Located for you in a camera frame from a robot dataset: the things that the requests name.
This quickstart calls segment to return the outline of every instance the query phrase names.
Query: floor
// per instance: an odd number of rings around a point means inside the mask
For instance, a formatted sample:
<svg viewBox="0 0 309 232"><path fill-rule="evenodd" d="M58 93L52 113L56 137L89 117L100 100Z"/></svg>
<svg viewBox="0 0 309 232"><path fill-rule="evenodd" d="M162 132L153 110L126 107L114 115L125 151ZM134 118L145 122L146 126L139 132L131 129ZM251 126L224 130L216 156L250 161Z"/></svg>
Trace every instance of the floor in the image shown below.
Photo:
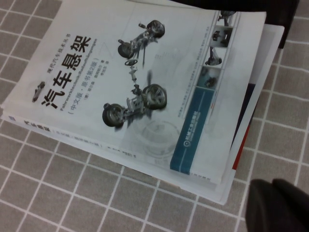
<svg viewBox="0 0 309 232"><path fill-rule="evenodd" d="M60 5L0 0L0 104ZM296 15L225 206L0 121L0 232L246 232L251 179L280 177L309 193L308 0Z"/></svg>

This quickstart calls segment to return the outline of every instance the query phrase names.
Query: car suspension illustration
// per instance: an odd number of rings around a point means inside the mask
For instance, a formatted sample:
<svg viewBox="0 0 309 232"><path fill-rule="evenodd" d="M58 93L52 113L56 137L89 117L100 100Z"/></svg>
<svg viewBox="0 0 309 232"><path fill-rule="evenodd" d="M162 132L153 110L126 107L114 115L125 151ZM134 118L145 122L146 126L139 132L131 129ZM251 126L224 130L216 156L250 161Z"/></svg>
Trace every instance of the car suspension illustration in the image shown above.
<svg viewBox="0 0 309 232"><path fill-rule="evenodd" d="M236 11L220 11L220 16L218 18L218 21L220 21L221 19L224 20L224 26L228 27L229 23L229 17L234 15L236 13Z"/></svg>
<svg viewBox="0 0 309 232"><path fill-rule="evenodd" d="M104 104L103 121L109 127L120 128L126 120L131 119L133 116L142 116L149 110L161 110L167 105L167 93L157 84L151 84L148 78L148 86L143 90L136 84L136 76L134 65L137 59L128 60L125 62L126 66L130 66L131 71L129 74L134 82L134 89L131 91L136 97L127 98L127 108L119 104Z"/></svg>
<svg viewBox="0 0 309 232"><path fill-rule="evenodd" d="M158 20L153 20L147 26L139 23L139 27L146 29L135 39L129 43L122 40L118 40L120 45L118 46L118 53L124 58L131 59L136 54L137 59L139 58L140 50L144 49L143 54L143 66L145 64L145 48L151 42L156 42L157 39L161 38L165 34L165 26Z"/></svg>
<svg viewBox="0 0 309 232"><path fill-rule="evenodd" d="M208 58L205 64L215 66L221 63L222 63L222 58L218 56L214 47L210 47L210 57Z"/></svg>

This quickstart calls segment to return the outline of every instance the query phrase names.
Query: white grout line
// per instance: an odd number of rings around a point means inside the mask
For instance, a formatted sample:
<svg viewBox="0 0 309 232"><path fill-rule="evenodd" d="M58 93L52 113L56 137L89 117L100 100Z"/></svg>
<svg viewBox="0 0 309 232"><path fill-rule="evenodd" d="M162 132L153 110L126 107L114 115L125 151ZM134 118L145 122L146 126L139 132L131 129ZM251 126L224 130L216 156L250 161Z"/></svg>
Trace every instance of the white grout line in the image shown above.
<svg viewBox="0 0 309 232"><path fill-rule="evenodd" d="M101 230L101 228L102 228L102 226L103 226L104 220L105 220L106 215L107 215L107 213L108 213L108 210L109 210L109 208L110 208L110 206L111 206L111 204L112 204L112 200L113 200L114 195L115 195L115 193L116 193L116 189L117 189L117 187L118 187L118 184L119 184L119 182L120 182L120 179L121 179L121 176L122 176L122 174L123 174L123 172L124 172L124 169L125 169L125 167L122 166L120 175L118 176L117 182L116 182L115 187L114 187L114 189L113 189L113 191L112 191L111 198L110 198L110 200L109 200L109 202L108 202L108 205L107 205L106 210L105 210L105 212L104 212L104 215L103 215L103 218L102 218L102 220L101 220L101 223L100 223L100 225L98 226L97 232L100 232L100 230Z"/></svg>
<svg viewBox="0 0 309 232"><path fill-rule="evenodd" d="M146 213L146 217L145 217L145 220L143 222L143 226L141 227L140 232L144 232L144 229L145 229L145 226L146 226L146 222L148 220L151 208L153 207L153 204L154 204L154 201L155 201L156 193L158 192L158 189L159 189L159 185L160 185L160 180L158 180L157 183L156 183L156 187L154 189L153 197L151 198L151 201L149 203L148 210L147 210L147 213Z"/></svg>
<svg viewBox="0 0 309 232"><path fill-rule="evenodd" d="M263 89L262 92L270 93L270 90ZM276 91L272 91L272 92L276 95L280 95L280 96L284 96L284 97L288 97L288 98L295 98L297 100L304 101L304 102L309 102L309 99L301 98L301 97L298 97L298 96L295 96L295 95L290 95L290 94L286 94L286 93L279 93L279 92L276 92Z"/></svg>
<svg viewBox="0 0 309 232"><path fill-rule="evenodd" d="M27 136L26 136L26 138L25 138L25 141L28 139L29 135L30 135L30 131L28 131L28 134L27 134ZM9 179L11 173L12 173L12 170L13 170L13 168L14 168L16 162L17 162L17 159L18 159L18 157L19 157L21 151L22 151L23 148L24 148L25 141L23 142L23 144L21 145L20 149L18 150L18 153L17 153L17 155L16 155L16 157L15 157L15 159L14 159L14 162L13 162L11 168L9 169L9 173L8 173L8 175L6 176L6 178L5 178L5 180L4 180L3 184L2 184L2 187L0 188L0 195L1 195L3 189L4 189L5 185L6 185L6 182L8 181L8 179Z"/></svg>
<svg viewBox="0 0 309 232"><path fill-rule="evenodd" d="M302 42L302 41L293 41L293 40L286 40L286 42L291 43L291 44L305 44L309 45L309 42Z"/></svg>
<svg viewBox="0 0 309 232"><path fill-rule="evenodd" d="M307 138L308 138L308 130L309 130L309 117L308 117L308 120L307 120L307 128L306 128L306 132L305 132L305 136L304 136L304 142L303 142L303 145L301 147L301 152L300 152L300 157L299 157L299 164L298 164L298 167L297 167L296 178L295 178L295 182L294 182L295 186L297 186L298 180L299 180L301 163L303 162L303 158L304 158L304 154L305 154L305 148L306 148L306 143L307 143Z"/></svg>
<svg viewBox="0 0 309 232"><path fill-rule="evenodd" d="M17 84L16 81L11 81L11 80L8 80L8 79L2 78L2 77L0 77L0 80L6 81L6 82L9 82L9 83L12 83L12 84Z"/></svg>
<svg viewBox="0 0 309 232"><path fill-rule="evenodd" d="M78 188L78 186L79 186L79 183L80 183L80 181L81 181L81 179L82 179L82 177L83 177L83 174L84 174L85 169L86 169L86 167L87 167L87 163L88 163L89 160L90 160L90 157L91 157L91 153L89 153L88 158L87 158L87 161L86 161L86 164L84 165L84 167L83 167L83 169L82 169L82 171L81 171L81 173L80 173L80 175L79 175L79 177L78 177L78 180L77 180L77 182L76 182L75 188L74 188L74 190L73 190L73 192L72 192L72 194L71 194L69 203L67 204L67 207L66 207L66 209L64 210L64 213L63 213L62 218L61 218L61 220L60 220L60 222L59 222L59 226L58 226L56 232L58 232L58 231L60 230L60 226L62 225L63 220L64 220L64 218L65 218L66 215L67 215L67 212L68 212L68 210L69 210L69 207L70 207L70 205L71 205L71 202L73 201L74 195L75 195L76 190L77 190L77 188Z"/></svg>
<svg viewBox="0 0 309 232"><path fill-rule="evenodd" d="M191 215L190 215L190 218L189 218L189 222L188 222L188 225L187 225L186 232L190 232L190 228L191 228L193 216L194 216L194 213L195 213L195 209L197 208L198 199L199 199L199 196L197 196L197 197L195 198L195 202L194 202L194 204L193 204L193 208L192 208L192 211L191 211Z"/></svg>
<svg viewBox="0 0 309 232"><path fill-rule="evenodd" d="M269 123L269 124L272 124L272 125L284 127L284 128L291 129L291 130L296 130L296 131L299 131L299 132L306 132L306 129L300 129L300 128L297 128L297 127L284 125L284 124L281 124L281 123L278 123L278 122L273 122L273 121L266 120L266 119L263 120L262 118L259 118L259 117L253 117L253 120L260 121L260 122L266 122L266 123Z"/></svg>
<svg viewBox="0 0 309 232"><path fill-rule="evenodd" d="M24 28L22 29L22 31L21 31L20 34L18 35L18 38L17 38L17 40L16 40L16 42L15 42L13 48L11 49L11 51L10 51L8 57L6 58L6 60L5 60L4 64L3 64L3 66L2 66L2 68L0 69L0 73L1 73L2 70L4 69L6 63L8 62L9 57L12 55L13 51L15 50L15 48L16 48L16 46L17 46L17 44L18 44L18 41L19 41L21 35L24 33L26 27L28 26L28 24L29 24L29 22L30 22L30 19L33 17L34 12L35 12L35 11L37 10L37 8L39 7L41 1L42 1L42 0L39 0L39 1L38 1L36 7L35 7L34 10L33 10L33 13L31 14L31 17L28 18L27 22L26 22L25 25L24 25Z"/></svg>
<svg viewBox="0 0 309 232"><path fill-rule="evenodd" d="M241 213L243 211L244 205L245 205L245 200L246 200L246 196L247 196L249 185L250 185L253 167L254 167L256 155L257 155L257 152L258 152L258 148L259 148L259 145L260 145L260 142L261 142L262 132L263 132L263 128L264 128L264 125L265 125L265 120L266 120L266 116L267 116L267 113L268 113L268 109L269 109L269 105L270 105L270 101L271 101L271 97L272 97L272 92L273 92L275 84L276 84L276 80L277 80L277 76L278 76L278 72L279 72L279 68L280 68L280 64L281 64L281 60L282 60L282 55L283 55L283 50L280 51L280 56L279 56L279 61L278 61L279 65L276 68L274 80L273 80L273 83L272 83L272 86L271 86L271 92L269 93L266 109L265 109L265 112L264 112L262 125L261 125L261 128L260 128L258 137L257 137L257 142L256 142L256 145L255 145L254 154L253 154L253 158L252 158L252 162L251 162L251 166L250 166L250 170L249 170L249 174L248 174L248 178L247 178L247 184L246 184L245 191L244 191L244 194L243 194L243 197L242 197L242 200L241 200L240 209L239 209L239 213L238 213L238 219L237 219L237 222L236 222L236 225L235 225L234 232L238 231L238 227L239 227L239 223L240 223L240 217L241 217Z"/></svg>
<svg viewBox="0 0 309 232"><path fill-rule="evenodd" d="M6 33L6 34L11 34L11 35L17 35L17 36L21 35L21 34L19 34L19 33L11 32L11 31L9 31L9 30L1 30L1 29L0 29L0 32ZM22 36L22 37L29 38L29 39L41 41L41 39L36 38L36 37L32 37L32 36L28 36L28 35L21 35L21 36Z"/></svg>
<svg viewBox="0 0 309 232"><path fill-rule="evenodd" d="M25 221L25 219L26 219L26 216L27 216L27 214L28 214L28 212L29 212L29 210L30 210L30 208L31 208L31 206L32 206L32 204L33 204L33 202L34 202L34 199L35 199L36 195L38 194L38 191L39 191L39 189L40 189L40 186L41 186L41 184L42 184L42 182L43 182L43 180L44 180L44 177L45 177L45 175L46 175L46 173L47 173L47 170L48 170L48 168L49 168L49 166L50 166L50 164L51 164L51 162L52 162L52 160L53 160L53 157L55 156L55 152L57 151L57 148L58 148L59 144L60 144L60 142L58 142L57 146L55 147L54 153L52 154L52 156L50 157L50 159L49 159L49 161L48 161L48 164L47 164L47 166L46 166L46 168L45 168L45 171L44 171L44 173L43 173L43 175L42 175L42 177L41 177L41 179L40 179L40 181L39 181L39 184L38 184L38 186L37 186L37 189L36 189L35 192L34 192L34 195L33 195L32 199L31 199L31 201L30 201L30 203L29 203L29 205L28 205L28 207L27 207L26 213L24 214L23 219L20 221L19 226L18 226L16 232L19 232L19 230L20 230L22 224L24 223L24 221Z"/></svg>
<svg viewBox="0 0 309 232"><path fill-rule="evenodd" d="M294 16L294 19L304 19L304 20L309 20L309 17Z"/></svg>
<svg viewBox="0 0 309 232"><path fill-rule="evenodd" d="M297 68L297 67L292 67L292 66L287 66L287 65L282 65L282 64L280 64L279 66L282 67L282 68L286 68L286 69L291 69L291 70L296 70L296 71L302 71L302 72L305 72L305 73L309 73L309 70L303 69L303 68Z"/></svg>

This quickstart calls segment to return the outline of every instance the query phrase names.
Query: book spine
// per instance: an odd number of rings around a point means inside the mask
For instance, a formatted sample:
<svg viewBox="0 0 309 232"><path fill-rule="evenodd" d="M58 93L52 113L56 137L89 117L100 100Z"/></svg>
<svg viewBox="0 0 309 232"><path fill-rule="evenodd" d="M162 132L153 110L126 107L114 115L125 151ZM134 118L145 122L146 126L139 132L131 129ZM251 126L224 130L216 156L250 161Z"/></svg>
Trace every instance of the book spine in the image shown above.
<svg viewBox="0 0 309 232"><path fill-rule="evenodd" d="M2 119L6 120L6 121L12 121L14 123L20 124L20 125L24 125L26 128L28 128L30 131L32 128L36 128L36 129L41 129L43 130L45 133L44 134L48 134L48 133L52 133L52 134L58 134L59 136L66 136L68 138L83 142L83 143L87 143L89 145L101 148L102 150L109 150L113 153L119 154L119 155L125 155L125 156L129 156L131 158L134 159L139 159L141 160L142 157L138 157L138 155L136 154L132 154L129 151L125 151L123 149L119 149L118 147L115 147L113 145L110 144L106 144L106 143L102 143L100 141L95 141L74 133L69 133L65 130L61 130L59 128L53 128L50 127L48 125L42 124L42 123L38 123L35 122L33 120L29 120L26 118L22 118L19 116L14 116L14 115L8 115L6 114L5 111L3 111L3 115L2 115Z"/></svg>

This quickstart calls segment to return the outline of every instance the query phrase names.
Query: book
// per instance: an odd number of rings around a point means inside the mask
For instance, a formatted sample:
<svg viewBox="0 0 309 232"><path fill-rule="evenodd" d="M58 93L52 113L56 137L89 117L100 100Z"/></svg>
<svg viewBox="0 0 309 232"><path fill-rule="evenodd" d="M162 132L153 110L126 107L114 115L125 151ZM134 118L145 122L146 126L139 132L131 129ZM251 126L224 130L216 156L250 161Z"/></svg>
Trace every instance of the book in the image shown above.
<svg viewBox="0 0 309 232"><path fill-rule="evenodd" d="M264 85L283 31L283 27L273 25L264 26L261 42L254 62L253 72L248 84L245 99L242 104L237 130L235 131L233 144L229 152L229 161L225 168L223 181L221 182L221 184L218 185L212 185L210 183L207 183L207 181L205 180L201 181L195 176L188 177L185 174L179 174L172 170L167 171L161 167L154 166L146 162L132 160L130 157L127 156L115 156L115 154L110 150L102 150L84 141L75 140L74 138L68 138L65 134L61 134L60 132L48 132L44 130L44 128L42 129L42 127L38 127L40 125L26 125L24 122L14 121L13 118L5 116L2 116L2 119L9 120L10 122L24 128L33 130L50 138L59 140L63 143L67 143L69 145L86 150L100 157L120 163L139 172L143 172L145 174L159 178L163 181L176 185L181 189L204 197L208 200L214 201L219 204L225 204L235 176L246 135L249 130L250 121L254 112L254 107L258 101L259 93Z"/></svg>
<svg viewBox="0 0 309 232"><path fill-rule="evenodd" d="M67 0L3 114L219 184L266 17L229 14Z"/></svg>

